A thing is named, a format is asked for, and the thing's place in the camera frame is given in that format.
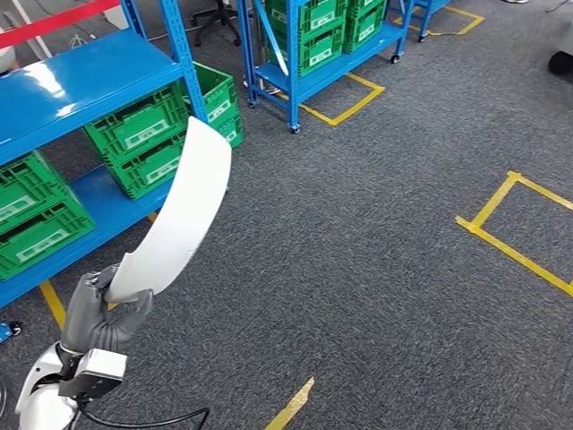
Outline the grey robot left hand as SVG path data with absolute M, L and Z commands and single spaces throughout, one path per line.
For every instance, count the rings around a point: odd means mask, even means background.
M 153 309 L 153 292 L 146 289 L 136 295 L 136 306 L 119 322 L 108 321 L 106 295 L 118 266 L 82 275 L 66 311 L 60 346 L 74 354 L 85 354 L 92 348 L 121 352 Z

